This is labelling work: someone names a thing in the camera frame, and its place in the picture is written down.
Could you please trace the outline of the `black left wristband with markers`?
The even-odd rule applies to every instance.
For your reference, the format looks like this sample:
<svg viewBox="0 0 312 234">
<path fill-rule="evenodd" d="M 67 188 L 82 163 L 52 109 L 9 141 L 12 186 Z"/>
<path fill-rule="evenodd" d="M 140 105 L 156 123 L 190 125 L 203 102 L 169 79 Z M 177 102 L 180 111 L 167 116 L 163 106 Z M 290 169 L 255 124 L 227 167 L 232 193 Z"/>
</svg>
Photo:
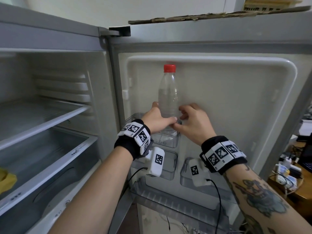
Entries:
<svg viewBox="0 0 312 234">
<path fill-rule="evenodd" d="M 146 157 L 153 142 L 150 129 L 143 120 L 135 119 L 127 123 L 118 133 L 114 148 L 120 146 L 127 149 L 134 161 Z"/>
</svg>

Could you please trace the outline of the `yellow bag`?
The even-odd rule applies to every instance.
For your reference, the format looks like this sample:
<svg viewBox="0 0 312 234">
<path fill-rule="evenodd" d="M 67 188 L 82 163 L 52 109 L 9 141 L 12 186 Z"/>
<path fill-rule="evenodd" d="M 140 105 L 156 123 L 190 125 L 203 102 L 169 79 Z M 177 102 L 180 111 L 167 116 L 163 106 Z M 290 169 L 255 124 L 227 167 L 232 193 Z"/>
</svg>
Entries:
<svg viewBox="0 0 312 234">
<path fill-rule="evenodd" d="M 0 167 L 0 194 L 10 190 L 17 182 L 17 176 Z"/>
</svg>

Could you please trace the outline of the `person's right hand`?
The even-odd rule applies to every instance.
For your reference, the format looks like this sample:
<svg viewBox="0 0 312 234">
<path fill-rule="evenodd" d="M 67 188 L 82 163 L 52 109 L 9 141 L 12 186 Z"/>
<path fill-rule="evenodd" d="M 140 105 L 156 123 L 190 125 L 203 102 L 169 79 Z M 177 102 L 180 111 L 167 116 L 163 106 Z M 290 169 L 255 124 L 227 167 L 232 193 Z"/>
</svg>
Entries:
<svg viewBox="0 0 312 234">
<path fill-rule="evenodd" d="M 197 145 L 202 145 L 206 140 L 215 137 L 216 133 L 212 127 L 207 113 L 196 103 L 179 106 L 182 115 L 180 120 L 186 120 L 186 132 L 181 133 Z"/>
</svg>

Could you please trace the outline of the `clear bottle door bin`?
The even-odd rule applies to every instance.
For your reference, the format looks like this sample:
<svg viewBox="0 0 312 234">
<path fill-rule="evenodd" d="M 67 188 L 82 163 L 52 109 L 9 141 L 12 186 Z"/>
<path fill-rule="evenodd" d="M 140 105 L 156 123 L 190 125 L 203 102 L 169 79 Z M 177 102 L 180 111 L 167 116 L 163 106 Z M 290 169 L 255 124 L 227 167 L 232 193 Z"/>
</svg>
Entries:
<svg viewBox="0 0 312 234">
<path fill-rule="evenodd" d="M 141 119 L 143 117 L 144 113 L 135 113 L 131 117 L 127 118 L 125 120 L 125 123 L 129 123 L 135 119 Z M 178 139 L 179 139 L 179 132 L 172 130 L 171 127 L 169 127 L 169 130 L 166 130 L 163 132 L 155 133 L 151 135 L 151 138 L 154 141 L 154 144 L 157 145 L 163 145 L 169 148 L 176 148 L 178 145 Z"/>
</svg>

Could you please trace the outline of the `black monitor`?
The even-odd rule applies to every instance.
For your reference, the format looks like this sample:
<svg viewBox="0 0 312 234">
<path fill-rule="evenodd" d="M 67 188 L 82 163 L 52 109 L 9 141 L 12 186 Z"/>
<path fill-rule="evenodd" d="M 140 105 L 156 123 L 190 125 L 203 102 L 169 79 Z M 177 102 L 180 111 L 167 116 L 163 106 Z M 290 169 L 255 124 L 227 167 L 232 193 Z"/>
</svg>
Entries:
<svg viewBox="0 0 312 234">
<path fill-rule="evenodd" d="M 312 173 L 312 133 L 306 140 L 306 144 L 302 150 L 298 164 L 308 172 Z"/>
</svg>

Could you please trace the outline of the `glass refrigerator shelf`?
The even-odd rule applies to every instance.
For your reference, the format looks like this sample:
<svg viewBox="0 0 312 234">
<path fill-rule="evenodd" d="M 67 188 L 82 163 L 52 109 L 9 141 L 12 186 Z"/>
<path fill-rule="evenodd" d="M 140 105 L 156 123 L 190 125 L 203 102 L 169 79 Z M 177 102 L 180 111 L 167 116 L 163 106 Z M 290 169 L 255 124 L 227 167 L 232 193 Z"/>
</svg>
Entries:
<svg viewBox="0 0 312 234">
<path fill-rule="evenodd" d="M 0 151 L 81 114 L 89 105 L 48 98 L 0 104 Z"/>
</svg>

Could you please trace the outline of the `black wristband with markers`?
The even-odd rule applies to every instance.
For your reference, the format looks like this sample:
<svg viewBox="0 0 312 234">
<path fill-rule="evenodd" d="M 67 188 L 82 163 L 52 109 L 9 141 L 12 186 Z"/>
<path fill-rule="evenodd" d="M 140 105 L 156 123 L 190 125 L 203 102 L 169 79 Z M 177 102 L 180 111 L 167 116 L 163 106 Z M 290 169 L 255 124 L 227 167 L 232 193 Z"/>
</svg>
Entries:
<svg viewBox="0 0 312 234">
<path fill-rule="evenodd" d="M 114 148 L 120 146 L 127 149 L 134 161 L 146 157 L 153 142 L 150 129 L 143 120 L 135 119 L 127 123 L 118 133 Z"/>
<path fill-rule="evenodd" d="M 233 166 L 247 163 L 246 155 L 225 136 L 207 139 L 202 143 L 201 149 L 199 157 L 211 173 L 223 175 Z"/>
</svg>

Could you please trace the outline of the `person's left hand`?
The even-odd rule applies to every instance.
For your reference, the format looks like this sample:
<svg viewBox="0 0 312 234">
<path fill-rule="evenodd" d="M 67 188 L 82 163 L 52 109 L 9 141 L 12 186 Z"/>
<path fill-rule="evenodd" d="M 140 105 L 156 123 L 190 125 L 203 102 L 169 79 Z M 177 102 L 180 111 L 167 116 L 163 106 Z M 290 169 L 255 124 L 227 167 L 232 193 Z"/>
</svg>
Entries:
<svg viewBox="0 0 312 234">
<path fill-rule="evenodd" d="M 176 123 L 178 119 L 177 117 L 163 118 L 161 112 L 153 113 L 151 108 L 143 115 L 142 121 L 149 128 L 150 134 L 155 134 Z"/>
</svg>

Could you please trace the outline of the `brown wooden desk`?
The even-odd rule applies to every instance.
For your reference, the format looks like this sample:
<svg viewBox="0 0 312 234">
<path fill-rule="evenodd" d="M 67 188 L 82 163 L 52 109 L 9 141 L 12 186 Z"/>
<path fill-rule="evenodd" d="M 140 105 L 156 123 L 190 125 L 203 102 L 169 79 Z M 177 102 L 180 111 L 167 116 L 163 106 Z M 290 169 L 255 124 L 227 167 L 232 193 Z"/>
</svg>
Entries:
<svg viewBox="0 0 312 234">
<path fill-rule="evenodd" d="M 305 147 L 304 142 L 295 141 L 293 145 L 289 146 L 287 152 L 295 152 L 297 157 L 300 157 L 303 148 Z M 297 180 L 298 189 L 288 194 L 286 201 L 305 219 L 312 219 L 312 173 L 307 171 L 299 164 L 294 164 L 301 168 L 301 178 Z M 279 195 L 285 197 L 284 189 L 282 185 L 275 181 L 275 178 L 270 177 L 267 182 Z"/>
</svg>

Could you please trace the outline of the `grey refrigerator door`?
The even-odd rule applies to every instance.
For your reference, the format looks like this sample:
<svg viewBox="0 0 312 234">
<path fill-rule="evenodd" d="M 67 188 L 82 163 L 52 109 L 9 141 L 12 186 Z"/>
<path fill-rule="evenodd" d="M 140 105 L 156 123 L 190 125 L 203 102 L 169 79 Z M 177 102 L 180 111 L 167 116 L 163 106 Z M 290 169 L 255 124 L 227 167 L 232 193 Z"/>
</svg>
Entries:
<svg viewBox="0 0 312 234">
<path fill-rule="evenodd" d="M 197 103 L 218 135 L 247 155 L 248 165 L 263 178 L 283 152 L 312 98 L 312 11 L 169 23 L 110 27 L 120 126 L 157 100 L 163 65 L 175 64 L 179 105 Z M 123 201 L 135 201 L 130 186 L 146 185 L 205 208 L 216 208 L 211 196 L 180 184 L 188 157 L 201 149 L 179 135 L 174 179 L 136 174 Z M 221 196 L 230 229 L 243 221 L 234 196 Z"/>
</svg>

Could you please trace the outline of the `clear ribbed door shelf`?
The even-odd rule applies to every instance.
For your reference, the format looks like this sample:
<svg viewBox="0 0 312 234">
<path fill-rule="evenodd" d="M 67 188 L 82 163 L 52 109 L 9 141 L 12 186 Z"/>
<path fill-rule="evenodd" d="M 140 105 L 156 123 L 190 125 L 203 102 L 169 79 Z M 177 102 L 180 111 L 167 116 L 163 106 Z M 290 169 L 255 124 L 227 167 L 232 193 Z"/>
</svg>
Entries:
<svg viewBox="0 0 312 234">
<path fill-rule="evenodd" d="M 229 218 L 220 202 L 216 208 L 205 208 L 152 188 L 146 185 L 143 177 L 130 186 L 130 192 L 140 205 L 187 224 L 200 233 L 215 234 L 217 231 L 217 234 L 228 234 L 230 231 Z"/>
</svg>

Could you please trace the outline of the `flat torn cardboard sheet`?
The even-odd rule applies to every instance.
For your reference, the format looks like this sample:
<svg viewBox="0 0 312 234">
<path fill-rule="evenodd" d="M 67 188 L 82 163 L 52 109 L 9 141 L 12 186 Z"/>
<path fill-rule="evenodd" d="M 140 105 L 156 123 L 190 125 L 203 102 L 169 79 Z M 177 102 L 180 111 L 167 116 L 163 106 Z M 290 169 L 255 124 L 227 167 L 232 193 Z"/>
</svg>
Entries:
<svg viewBox="0 0 312 234">
<path fill-rule="evenodd" d="M 139 24 L 152 24 L 152 23 L 169 23 L 169 22 L 182 22 L 182 21 L 197 21 L 197 20 L 207 20 L 207 19 L 222 19 L 222 18 L 233 18 L 233 17 L 254 17 L 258 15 L 270 15 L 270 14 L 283 14 L 283 13 L 295 13 L 310 11 L 311 6 L 300 6 L 291 7 L 278 11 L 236 11 L 232 13 L 208 13 L 201 15 L 184 15 L 184 16 L 174 16 L 168 18 L 154 18 L 149 20 L 129 20 L 129 25 L 139 25 Z"/>
</svg>

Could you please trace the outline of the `clear crisper drawer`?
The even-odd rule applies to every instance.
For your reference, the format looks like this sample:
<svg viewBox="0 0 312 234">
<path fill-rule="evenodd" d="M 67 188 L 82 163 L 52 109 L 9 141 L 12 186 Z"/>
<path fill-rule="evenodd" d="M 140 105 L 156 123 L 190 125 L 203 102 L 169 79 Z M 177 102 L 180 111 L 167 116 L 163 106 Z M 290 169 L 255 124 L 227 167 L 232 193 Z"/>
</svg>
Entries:
<svg viewBox="0 0 312 234">
<path fill-rule="evenodd" d="M 0 194 L 0 216 L 92 146 L 98 137 L 53 127 L 0 150 L 0 168 L 17 182 Z"/>
</svg>

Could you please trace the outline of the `small clear door bin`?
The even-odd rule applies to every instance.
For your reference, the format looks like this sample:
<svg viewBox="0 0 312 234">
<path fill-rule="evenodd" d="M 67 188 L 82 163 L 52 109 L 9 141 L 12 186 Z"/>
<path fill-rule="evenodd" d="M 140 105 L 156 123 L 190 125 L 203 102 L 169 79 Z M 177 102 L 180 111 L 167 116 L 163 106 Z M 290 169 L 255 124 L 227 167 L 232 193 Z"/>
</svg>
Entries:
<svg viewBox="0 0 312 234">
<path fill-rule="evenodd" d="M 200 186 L 200 187 L 196 187 L 193 183 L 192 180 L 192 172 L 191 172 L 191 168 L 189 166 L 189 161 L 193 159 L 192 157 L 188 157 L 185 159 L 182 169 L 180 171 L 180 184 L 186 188 L 190 188 L 192 190 L 204 193 L 204 194 L 208 194 L 211 196 L 217 196 L 217 190 L 215 188 L 215 186 L 213 184 L 209 184 L 209 185 L 204 185 L 204 186 Z M 226 181 L 224 180 L 224 178 L 219 174 L 219 173 L 213 173 L 211 175 L 211 173 L 208 171 L 208 179 L 212 179 L 216 185 L 217 188 L 220 192 L 220 195 L 223 197 L 225 196 L 231 196 L 231 191 L 226 183 Z"/>
<path fill-rule="evenodd" d="M 166 180 L 173 180 L 174 179 L 174 173 L 177 167 L 177 160 L 178 160 L 178 154 L 169 150 L 164 150 L 165 157 L 163 161 L 163 169 L 162 173 L 160 175 L 161 178 L 164 178 Z M 139 158 L 132 162 L 131 168 L 134 169 L 140 169 L 142 167 L 146 167 L 146 159 L 145 158 Z"/>
</svg>

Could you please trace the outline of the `clear plastic bottle red cap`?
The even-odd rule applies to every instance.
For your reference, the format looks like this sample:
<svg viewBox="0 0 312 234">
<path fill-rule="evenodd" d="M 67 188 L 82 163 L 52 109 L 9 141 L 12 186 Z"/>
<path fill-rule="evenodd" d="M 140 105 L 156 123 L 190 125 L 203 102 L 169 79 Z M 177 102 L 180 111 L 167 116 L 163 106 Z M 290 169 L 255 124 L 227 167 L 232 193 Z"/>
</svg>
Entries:
<svg viewBox="0 0 312 234">
<path fill-rule="evenodd" d="M 158 89 L 158 107 L 163 118 L 178 117 L 179 115 L 179 92 L 175 74 L 176 65 L 164 65 L 163 77 Z"/>
</svg>

